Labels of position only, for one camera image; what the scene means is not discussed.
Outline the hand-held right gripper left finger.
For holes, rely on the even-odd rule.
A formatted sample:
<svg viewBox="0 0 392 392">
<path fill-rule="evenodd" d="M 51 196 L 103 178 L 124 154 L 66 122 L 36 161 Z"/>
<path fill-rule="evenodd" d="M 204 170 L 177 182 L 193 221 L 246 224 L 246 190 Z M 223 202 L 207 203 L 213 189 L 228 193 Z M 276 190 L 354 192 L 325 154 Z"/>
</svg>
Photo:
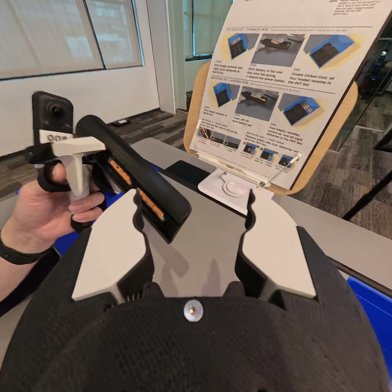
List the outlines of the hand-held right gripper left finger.
<svg viewBox="0 0 392 392">
<path fill-rule="evenodd" d="M 149 241 L 143 232 L 141 196 L 131 189 L 92 225 L 72 299 L 110 293 L 117 303 L 137 297 L 154 275 Z"/>
</svg>

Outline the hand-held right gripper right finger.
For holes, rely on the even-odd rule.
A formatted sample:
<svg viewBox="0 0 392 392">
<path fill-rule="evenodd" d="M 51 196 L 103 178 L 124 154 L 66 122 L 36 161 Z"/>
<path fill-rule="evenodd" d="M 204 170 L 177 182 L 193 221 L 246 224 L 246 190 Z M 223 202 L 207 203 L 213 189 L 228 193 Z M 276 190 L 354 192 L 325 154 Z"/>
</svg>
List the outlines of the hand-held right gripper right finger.
<svg viewBox="0 0 392 392">
<path fill-rule="evenodd" d="M 245 295 L 269 300 L 281 291 L 314 299 L 296 222 L 262 188 L 251 190 L 247 210 L 234 266 Z"/>
</svg>

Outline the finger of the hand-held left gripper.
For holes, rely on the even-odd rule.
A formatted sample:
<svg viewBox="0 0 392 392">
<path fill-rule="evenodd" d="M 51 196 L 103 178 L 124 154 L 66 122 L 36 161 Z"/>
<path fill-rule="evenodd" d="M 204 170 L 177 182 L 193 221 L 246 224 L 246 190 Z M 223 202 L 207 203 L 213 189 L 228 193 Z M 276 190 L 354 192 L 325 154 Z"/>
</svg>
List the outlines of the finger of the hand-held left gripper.
<svg viewBox="0 0 392 392">
<path fill-rule="evenodd" d="M 70 196 L 89 196 L 90 173 L 83 157 L 106 150 L 104 143 L 92 136 L 56 141 L 51 144 L 53 154 L 66 170 Z"/>
</svg>

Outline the blue plastic bin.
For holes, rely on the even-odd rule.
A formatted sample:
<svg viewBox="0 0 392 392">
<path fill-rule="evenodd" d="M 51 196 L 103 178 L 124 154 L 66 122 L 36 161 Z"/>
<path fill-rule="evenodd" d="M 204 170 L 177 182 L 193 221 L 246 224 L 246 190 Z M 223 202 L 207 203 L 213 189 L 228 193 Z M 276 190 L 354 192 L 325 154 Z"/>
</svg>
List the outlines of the blue plastic bin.
<svg viewBox="0 0 392 392">
<path fill-rule="evenodd" d="M 392 300 L 360 282 L 349 277 L 347 283 L 363 306 L 375 334 L 379 340 L 389 378 L 392 379 Z"/>
<path fill-rule="evenodd" d="M 111 206 L 115 201 L 117 201 L 121 196 L 123 196 L 123 192 L 116 193 L 110 190 L 100 190 L 100 192 L 104 195 L 104 201 L 98 205 L 102 211 L 105 211 L 106 208 Z M 56 252 L 62 256 L 64 255 L 71 245 L 77 240 L 79 237 L 79 233 L 72 232 L 62 237 L 59 237 L 54 243 L 54 249 Z"/>
</svg>

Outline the orange aaa battery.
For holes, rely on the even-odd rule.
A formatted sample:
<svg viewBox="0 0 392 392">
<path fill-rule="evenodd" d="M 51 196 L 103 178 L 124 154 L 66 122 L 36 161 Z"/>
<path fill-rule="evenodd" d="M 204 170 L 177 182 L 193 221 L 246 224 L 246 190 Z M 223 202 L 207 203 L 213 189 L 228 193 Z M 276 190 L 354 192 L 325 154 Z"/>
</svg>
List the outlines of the orange aaa battery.
<svg viewBox="0 0 392 392">
<path fill-rule="evenodd" d="M 136 188 L 137 191 L 139 192 L 142 201 L 147 205 L 147 207 L 150 208 L 150 210 L 158 217 L 158 219 L 161 222 L 165 222 L 165 215 L 163 210 L 159 208 L 157 204 L 154 203 L 152 199 L 149 198 L 149 196 L 139 187 Z"/>
<path fill-rule="evenodd" d="M 132 183 L 130 175 L 127 172 L 125 172 L 125 170 L 122 169 L 121 166 L 119 164 L 117 164 L 115 160 L 110 158 L 110 159 L 108 159 L 108 163 L 116 171 L 116 173 L 121 177 L 121 179 L 124 180 L 124 182 L 128 186 L 132 186 L 133 183 Z"/>
</svg>

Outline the black remote control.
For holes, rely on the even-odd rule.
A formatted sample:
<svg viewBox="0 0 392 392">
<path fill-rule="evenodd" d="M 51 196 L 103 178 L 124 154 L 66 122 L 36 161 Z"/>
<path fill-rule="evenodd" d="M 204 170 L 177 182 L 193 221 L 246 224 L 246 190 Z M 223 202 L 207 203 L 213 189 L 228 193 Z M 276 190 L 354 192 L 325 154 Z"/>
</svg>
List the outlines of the black remote control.
<svg viewBox="0 0 392 392">
<path fill-rule="evenodd" d="M 165 222 L 141 201 L 145 218 L 167 243 L 171 243 L 192 211 L 188 200 L 99 117 L 83 117 L 76 124 L 75 132 L 78 138 L 92 136 L 106 146 L 105 151 L 83 159 L 92 166 L 92 178 L 97 186 L 123 193 L 137 187 L 142 189 L 163 210 Z M 110 166 L 110 158 L 130 175 L 132 186 L 128 186 Z"/>
</svg>

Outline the person's left hand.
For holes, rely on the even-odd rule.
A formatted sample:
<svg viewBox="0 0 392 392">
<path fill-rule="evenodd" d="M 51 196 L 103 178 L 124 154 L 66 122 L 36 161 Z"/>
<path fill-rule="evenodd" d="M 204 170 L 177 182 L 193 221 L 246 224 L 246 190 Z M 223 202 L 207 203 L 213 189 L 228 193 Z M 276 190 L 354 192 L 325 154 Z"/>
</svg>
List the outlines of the person's left hand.
<svg viewBox="0 0 392 392">
<path fill-rule="evenodd" d="M 90 181 L 89 195 L 71 202 L 69 192 L 49 193 L 38 181 L 27 183 L 20 190 L 11 217 L 1 229 L 3 244 L 23 254 L 46 251 L 62 236 L 74 232 L 71 220 L 77 223 L 95 221 L 104 195 Z"/>
</svg>

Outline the white board stand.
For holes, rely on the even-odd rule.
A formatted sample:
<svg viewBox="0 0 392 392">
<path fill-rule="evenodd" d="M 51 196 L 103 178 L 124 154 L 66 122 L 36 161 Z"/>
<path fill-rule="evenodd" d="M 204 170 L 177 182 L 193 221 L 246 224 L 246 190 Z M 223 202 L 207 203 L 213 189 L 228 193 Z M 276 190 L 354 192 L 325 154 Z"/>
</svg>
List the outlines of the white board stand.
<svg viewBox="0 0 392 392">
<path fill-rule="evenodd" d="M 256 184 L 222 169 L 216 169 L 198 184 L 199 191 L 243 216 L 248 214 L 251 191 L 257 188 Z M 256 191 L 256 195 L 261 197 L 261 200 L 254 204 L 256 208 L 267 215 L 278 214 L 280 206 L 272 200 L 273 192 L 261 189 Z"/>
</svg>

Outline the black wristband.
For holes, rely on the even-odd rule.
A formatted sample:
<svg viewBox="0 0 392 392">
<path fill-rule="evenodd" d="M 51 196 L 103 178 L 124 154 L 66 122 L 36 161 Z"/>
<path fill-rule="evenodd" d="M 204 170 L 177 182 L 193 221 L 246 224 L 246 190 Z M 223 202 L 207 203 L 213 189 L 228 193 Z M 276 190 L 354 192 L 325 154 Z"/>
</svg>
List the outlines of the black wristband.
<svg viewBox="0 0 392 392">
<path fill-rule="evenodd" d="M 38 253 L 23 253 L 6 246 L 2 238 L 0 239 L 0 256 L 14 265 L 33 264 L 41 262 L 42 259 L 57 263 L 60 258 L 53 246 Z"/>
</svg>

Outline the window with white blind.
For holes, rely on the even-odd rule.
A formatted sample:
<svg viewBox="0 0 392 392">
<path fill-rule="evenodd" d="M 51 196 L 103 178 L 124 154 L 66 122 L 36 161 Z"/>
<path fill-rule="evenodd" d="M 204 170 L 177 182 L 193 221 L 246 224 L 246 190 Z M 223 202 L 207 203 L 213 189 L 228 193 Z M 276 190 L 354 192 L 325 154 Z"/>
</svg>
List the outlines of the window with white blind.
<svg viewBox="0 0 392 392">
<path fill-rule="evenodd" d="M 134 1 L 2 0 L 1 80 L 144 65 Z"/>
</svg>

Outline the black textured mat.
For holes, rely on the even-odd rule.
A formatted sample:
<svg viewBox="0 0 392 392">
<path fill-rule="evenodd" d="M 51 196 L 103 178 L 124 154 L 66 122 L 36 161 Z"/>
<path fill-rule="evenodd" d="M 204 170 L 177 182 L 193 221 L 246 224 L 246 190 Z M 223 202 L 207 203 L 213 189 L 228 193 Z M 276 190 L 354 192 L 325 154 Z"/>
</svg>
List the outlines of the black textured mat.
<svg viewBox="0 0 392 392">
<path fill-rule="evenodd" d="M 209 172 L 183 160 L 167 167 L 165 173 L 176 182 L 196 190 L 198 185 L 210 175 Z"/>
</svg>

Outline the instruction poster board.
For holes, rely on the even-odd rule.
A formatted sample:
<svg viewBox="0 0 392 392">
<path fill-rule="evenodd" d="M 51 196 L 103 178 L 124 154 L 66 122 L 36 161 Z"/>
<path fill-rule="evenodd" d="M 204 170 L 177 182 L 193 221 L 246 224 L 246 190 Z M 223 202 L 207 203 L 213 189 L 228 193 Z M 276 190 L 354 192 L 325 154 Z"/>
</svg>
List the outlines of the instruction poster board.
<svg viewBox="0 0 392 392">
<path fill-rule="evenodd" d="M 235 1 L 190 149 L 290 190 L 391 16 L 392 2 Z"/>
</svg>

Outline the narrow window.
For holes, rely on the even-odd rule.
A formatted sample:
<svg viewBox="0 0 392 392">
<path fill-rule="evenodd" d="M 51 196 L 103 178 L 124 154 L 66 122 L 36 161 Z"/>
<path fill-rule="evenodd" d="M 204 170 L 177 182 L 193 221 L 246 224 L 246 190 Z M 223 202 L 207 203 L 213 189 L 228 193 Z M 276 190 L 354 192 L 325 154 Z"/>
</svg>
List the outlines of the narrow window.
<svg viewBox="0 0 392 392">
<path fill-rule="evenodd" d="M 185 61 L 212 58 L 233 0 L 184 0 Z"/>
</svg>

